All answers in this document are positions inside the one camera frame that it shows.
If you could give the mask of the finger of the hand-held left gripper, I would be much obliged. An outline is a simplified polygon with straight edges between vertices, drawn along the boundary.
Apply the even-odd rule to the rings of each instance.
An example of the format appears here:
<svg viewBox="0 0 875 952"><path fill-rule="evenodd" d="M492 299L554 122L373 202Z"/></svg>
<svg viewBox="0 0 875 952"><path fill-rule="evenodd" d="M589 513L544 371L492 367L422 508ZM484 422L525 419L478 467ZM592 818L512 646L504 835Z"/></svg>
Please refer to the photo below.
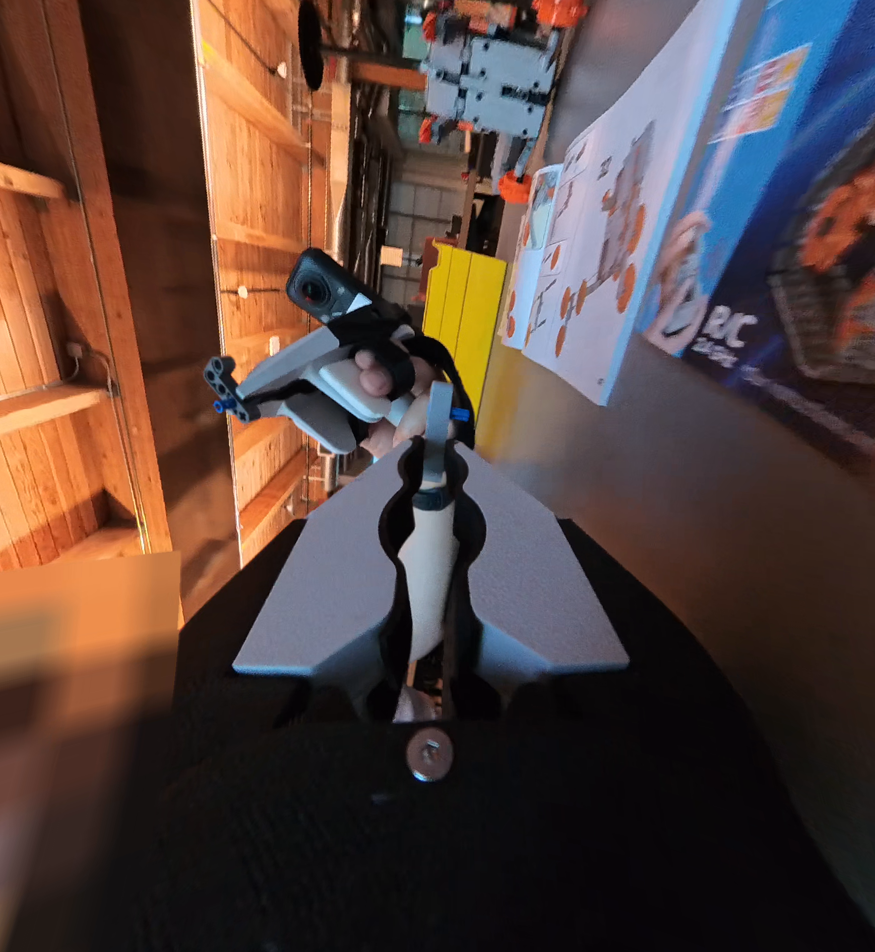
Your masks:
<svg viewBox="0 0 875 952"><path fill-rule="evenodd" d="M269 400L268 393L291 386L297 380L304 380L332 397L336 389L322 375L322 369L346 360L349 349L328 327L320 327L261 361L237 385L237 399L243 404Z"/></svg>
<svg viewBox="0 0 875 952"><path fill-rule="evenodd" d="M368 422L314 386L286 387L277 401L280 414L335 455L352 453L369 437Z"/></svg>

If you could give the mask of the grey desk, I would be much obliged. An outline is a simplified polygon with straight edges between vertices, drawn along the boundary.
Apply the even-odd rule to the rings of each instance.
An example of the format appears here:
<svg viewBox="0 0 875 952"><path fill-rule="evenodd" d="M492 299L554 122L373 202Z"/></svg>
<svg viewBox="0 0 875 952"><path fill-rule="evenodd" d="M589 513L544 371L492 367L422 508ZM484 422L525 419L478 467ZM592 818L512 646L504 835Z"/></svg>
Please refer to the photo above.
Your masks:
<svg viewBox="0 0 875 952"><path fill-rule="evenodd" d="M875 927L875 482L658 350L644 299L604 407L500 342L479 448L705 645Z"/></svg>

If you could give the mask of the person's left hand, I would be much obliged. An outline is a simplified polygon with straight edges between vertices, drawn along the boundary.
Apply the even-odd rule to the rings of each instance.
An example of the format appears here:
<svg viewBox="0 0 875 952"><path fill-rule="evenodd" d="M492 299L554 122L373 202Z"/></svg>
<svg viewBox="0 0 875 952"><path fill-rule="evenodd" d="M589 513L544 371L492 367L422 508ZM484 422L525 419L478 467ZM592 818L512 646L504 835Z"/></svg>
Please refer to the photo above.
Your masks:
<svg viewBox="0 0 875 952"><path fill-rule="evenodd" d="M358 351L354 362L359 369L362 390L372 398L386 397L393 387L393 379L373 353ZM430 390L436 380L443 380L443 375L419 356L412 356L411 363L415 370L415 384L410 391L413 402L397 424L386 419L370 423L366 439L360 444L373 458L383 458L394 446L425 432Z"/></svg>

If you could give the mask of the robot kit box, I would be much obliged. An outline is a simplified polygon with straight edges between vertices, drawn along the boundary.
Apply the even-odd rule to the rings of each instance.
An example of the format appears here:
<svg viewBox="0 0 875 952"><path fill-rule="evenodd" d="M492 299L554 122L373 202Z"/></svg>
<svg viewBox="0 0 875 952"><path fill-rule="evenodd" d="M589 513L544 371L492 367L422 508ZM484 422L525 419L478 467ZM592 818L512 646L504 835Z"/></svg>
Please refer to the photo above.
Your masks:
<svg viewBox="0 0 875 952"><path fill-rule="evenodd" d="M765 3L637 326L875 482L875 1Z"/></svg>

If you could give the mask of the open white instruction booklet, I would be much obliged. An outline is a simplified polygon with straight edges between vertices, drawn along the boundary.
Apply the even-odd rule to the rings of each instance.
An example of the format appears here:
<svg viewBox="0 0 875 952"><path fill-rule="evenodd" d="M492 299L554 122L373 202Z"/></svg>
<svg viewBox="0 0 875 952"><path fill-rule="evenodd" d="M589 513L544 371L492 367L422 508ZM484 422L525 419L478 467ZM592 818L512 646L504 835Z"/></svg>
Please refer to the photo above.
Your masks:
<svg viewBox="0 0 875 952"><path fill-rule="evenodd" d="M505 347L606 406L713 97L764 2L599 2L573 41L501 304Z"/></svg>

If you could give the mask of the grey toy robot model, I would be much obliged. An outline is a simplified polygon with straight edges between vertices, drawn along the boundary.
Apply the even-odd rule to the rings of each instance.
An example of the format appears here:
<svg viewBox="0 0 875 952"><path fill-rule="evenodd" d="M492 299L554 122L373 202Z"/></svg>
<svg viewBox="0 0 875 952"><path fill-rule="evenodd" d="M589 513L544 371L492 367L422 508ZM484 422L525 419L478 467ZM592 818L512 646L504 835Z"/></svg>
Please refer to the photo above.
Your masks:
<svg viewBox="0 0 875 952"><path fill-rule="evenodd" d="M558 77L565 34L593 2L424 2L424 113L419 143L453 131L496 138L493 188L507 203L531 196L527 164Z"/></svg>

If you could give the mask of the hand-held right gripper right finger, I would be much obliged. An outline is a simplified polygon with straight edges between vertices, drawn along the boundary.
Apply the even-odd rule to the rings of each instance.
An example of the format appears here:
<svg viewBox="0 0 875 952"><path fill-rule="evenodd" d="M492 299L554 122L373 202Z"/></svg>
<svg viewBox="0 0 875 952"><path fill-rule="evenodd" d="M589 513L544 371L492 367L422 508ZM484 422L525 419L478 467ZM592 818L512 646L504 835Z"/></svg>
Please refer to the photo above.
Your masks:
<svg viewBox="0 0 875 952"><path fill-rule="evenodd" d="M459 552L445 614L445 711L498 718L515 693L630 665L557 517L455 442L447 463Z"/></svg>

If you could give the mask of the grey building beam with pin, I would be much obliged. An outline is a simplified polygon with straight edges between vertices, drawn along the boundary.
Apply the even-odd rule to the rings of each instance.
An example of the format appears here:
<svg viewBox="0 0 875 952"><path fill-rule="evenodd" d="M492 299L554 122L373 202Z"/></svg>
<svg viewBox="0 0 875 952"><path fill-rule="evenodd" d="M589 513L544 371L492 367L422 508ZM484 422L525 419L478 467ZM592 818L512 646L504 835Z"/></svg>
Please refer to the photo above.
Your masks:
<svg viewBox="0 0 875 952"><path fill-rule="evenodd" d="M436 492L446 484L446 445L457 426L475 422L474 411L463 398L455 396L449 382L434 382L428 397L424 428L424 448L419 493Z"/></svg>

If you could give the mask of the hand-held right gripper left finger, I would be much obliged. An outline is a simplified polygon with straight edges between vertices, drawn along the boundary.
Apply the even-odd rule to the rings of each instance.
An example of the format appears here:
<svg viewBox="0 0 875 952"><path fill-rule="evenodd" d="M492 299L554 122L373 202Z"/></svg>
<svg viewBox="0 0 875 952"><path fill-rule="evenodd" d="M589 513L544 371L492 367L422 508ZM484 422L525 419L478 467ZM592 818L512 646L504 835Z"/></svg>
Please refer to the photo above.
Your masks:
<svg viewBox="0 0 875 952"><path fill-rule="evenodd" d="M417 490L412 440L316 509L253 621L234 672L334 687L360 717L394 720L412 628L398 553L414 528Z"/></svg>

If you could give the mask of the black building beam with pin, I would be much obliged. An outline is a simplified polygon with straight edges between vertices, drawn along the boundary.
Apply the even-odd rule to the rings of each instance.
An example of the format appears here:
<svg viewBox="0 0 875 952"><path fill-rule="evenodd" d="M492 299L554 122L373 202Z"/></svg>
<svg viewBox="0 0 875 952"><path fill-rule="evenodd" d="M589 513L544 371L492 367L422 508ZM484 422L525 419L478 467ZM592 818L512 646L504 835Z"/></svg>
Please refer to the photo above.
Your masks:
<svg viewBox="0 0 875 952"><path fill-rule="evenodd" d="M220 415L231 415L243 424L261 418L256 401L241 397L239 384L234 376L235 360L227 355L215 356L206 363L203 377L214 391L214 410Z"/></svg>

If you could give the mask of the yellow plastic bin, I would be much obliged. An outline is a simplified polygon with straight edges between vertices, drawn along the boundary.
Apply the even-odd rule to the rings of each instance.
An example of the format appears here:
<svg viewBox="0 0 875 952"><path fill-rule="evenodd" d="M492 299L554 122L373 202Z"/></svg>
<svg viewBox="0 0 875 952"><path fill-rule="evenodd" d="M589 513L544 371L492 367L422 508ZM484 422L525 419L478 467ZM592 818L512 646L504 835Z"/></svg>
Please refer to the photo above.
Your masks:
<svg viewBox="0 0 875 952"><path fill-rule="evenodd" d="M507 267L502 260L430 241L423 333L454 359L463 389L479 416Z"/></svg>

